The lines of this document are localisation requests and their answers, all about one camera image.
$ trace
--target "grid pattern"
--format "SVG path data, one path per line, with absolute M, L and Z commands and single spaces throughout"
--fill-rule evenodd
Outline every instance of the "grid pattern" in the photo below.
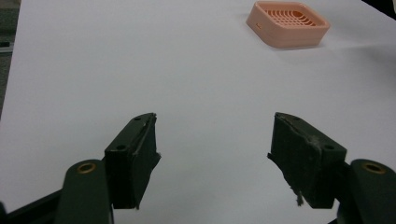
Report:
M 265 10 L 265 12 L 282 26 L 316 26 L 308 17 L 299 11 Z

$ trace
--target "pink square box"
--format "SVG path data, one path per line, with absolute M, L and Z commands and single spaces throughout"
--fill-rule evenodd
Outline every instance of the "pink square box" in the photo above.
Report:
M 318 45 L 330 24 L 310 7 L 297 2 L 256 2 L 247 25 L 275 48 Z

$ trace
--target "white table surface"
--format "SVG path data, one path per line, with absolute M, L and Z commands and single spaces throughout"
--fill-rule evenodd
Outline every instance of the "white table surface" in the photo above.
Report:
M 396 169 L 396 21 L 359 0 L 304 0 L 319 46 L 273 49 L 254 1 L 24 1 L 0 123 L 0 200 L 15 210 L 101 159 L 133 117 L 158 115 L 141 209 L 121 223 L 328 223 L 297 207 L 269 160 L 276 111 Z

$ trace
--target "black plastic part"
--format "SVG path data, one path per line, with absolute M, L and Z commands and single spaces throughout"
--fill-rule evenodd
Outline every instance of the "black plastic part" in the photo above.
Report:
M 51 193 L 7 215 L 7 224 L 50 224 L 55 219 L 61 191 Z
M 161 156 L 153 113 L 132 119 L 105 150 L 107 179 L 115 209 L 139 208 L 152 170 Z
M 337 223 L 337 219 L 335 219 L 335 220 L 329 222 L 329 224 L 338 224 L 338 223 Z
M 69 168 L 54 223 L 113 223 L 106 169 L 101 161 L 81 161 Z
M 356 204 L 351 204 L 351 206 L 340 203 L 337 211 L 337 224 L 363 224 L 361 221 L 361 214 L 356 206 Z
M 343 169 L 347 150 L 303 119 L 276 113 L 271 159 L 282 171 L 298 204 L 332 208 L 334 176 Z
M 396 223 L 396 174 L 393 170 L 376 161 L 355 160 L 350 164 L 349 180 L 362 223 Z
M 0 48 L 9 47 L 9 46 L 10 46 L 9 42 L 0 42 Z
M 0 203 L 0 223 L 8 223 L 6 208 Z

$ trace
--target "screw hole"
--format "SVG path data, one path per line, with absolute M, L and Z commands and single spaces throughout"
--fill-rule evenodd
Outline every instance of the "screw hole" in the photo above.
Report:
M 77 171 L 79 174 L 85 175 L 87 173 L 92 172 L 94 169 L 96 169 L 95 163 L 88 162 L 88 163 L 81 164 L 77 168 Z
M 384 174 L 387 171 L 383 167 L 381 167 L 381 166 L 379 166 L 377 164 L 371 163 L 371 162 L 364 163 L 363 164 L 363 168 L 366 171 L 369 171 L 369 172 L 372 172 L 372 173 L 375 173 L 375 174 L 378 174 L 378 175 L 382 175 L 382 174 Z

